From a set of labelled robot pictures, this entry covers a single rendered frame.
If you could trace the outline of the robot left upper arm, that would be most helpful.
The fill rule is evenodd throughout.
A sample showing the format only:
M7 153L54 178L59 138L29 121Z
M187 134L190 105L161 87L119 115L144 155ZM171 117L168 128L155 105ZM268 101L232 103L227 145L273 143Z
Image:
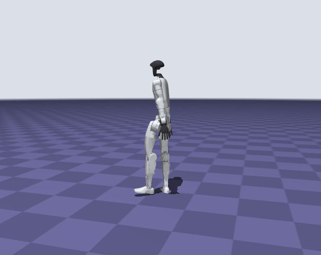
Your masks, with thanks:
M156 93L156 96L158 97L158 99L162 99L162 101L164 102L161 80L160 79L154 80L153 81L153 86L155 88L155 93ZM156 103L156 105L157 105L157 103Z

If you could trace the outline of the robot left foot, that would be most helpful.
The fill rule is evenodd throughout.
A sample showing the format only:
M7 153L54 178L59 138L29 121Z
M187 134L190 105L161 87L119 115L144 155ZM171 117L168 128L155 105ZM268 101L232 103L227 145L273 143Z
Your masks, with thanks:
M149 187L150 188L150 187ZM134 192L136 193L149 193L149 194L154 194L154 188L151 187L150 189L147 189L146 186L134 189Z

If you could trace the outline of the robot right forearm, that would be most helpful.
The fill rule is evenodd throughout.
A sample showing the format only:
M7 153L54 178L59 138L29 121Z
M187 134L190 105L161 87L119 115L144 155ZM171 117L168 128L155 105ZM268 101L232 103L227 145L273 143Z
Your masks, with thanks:
M170 107L166 107L165 110L167 112L167 116L169 117L169 122L170 122Z

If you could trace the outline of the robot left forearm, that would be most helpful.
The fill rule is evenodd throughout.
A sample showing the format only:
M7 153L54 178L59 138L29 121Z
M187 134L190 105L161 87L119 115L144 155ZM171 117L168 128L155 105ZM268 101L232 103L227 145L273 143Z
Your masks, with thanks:
M166 119L165 119L165 106L164 106L164 103L162 101L162 99L157 99L156 101L157 105L158 105L158 112L159 112L159 118L161 120L161 123L166 123Z

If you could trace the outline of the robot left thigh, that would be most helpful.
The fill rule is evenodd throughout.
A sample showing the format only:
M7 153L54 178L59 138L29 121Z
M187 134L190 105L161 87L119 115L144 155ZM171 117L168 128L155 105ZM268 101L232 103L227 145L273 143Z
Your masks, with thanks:
M145 153L147 155L147 159L149 159L149 156L151 154L156 154L152 152L152 149L155 145L155 141L157 137L156 132L154 131L160 131L160 129L161 129L161 124L159 119L155 121L150 121L146 131L146 135L145 135Z

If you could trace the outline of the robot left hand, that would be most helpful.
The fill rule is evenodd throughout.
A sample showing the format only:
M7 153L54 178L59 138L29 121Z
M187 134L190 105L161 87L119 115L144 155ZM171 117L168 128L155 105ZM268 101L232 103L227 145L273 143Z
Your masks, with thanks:
M166 123L161 123L161 120L160 120L160 131L159 131L159 134L158 136L160 136L160 133L162 132L162 140L163 140L163 134L164 134L164 140L166 140L166 137L168 139L168 136L170 138L170 133L169 133L169 130L168 130L168 127L166 126L167 125L167 122ZM168 132L168 135L167 135L167 132ZM165 136L165 133L166 133L166 136Z

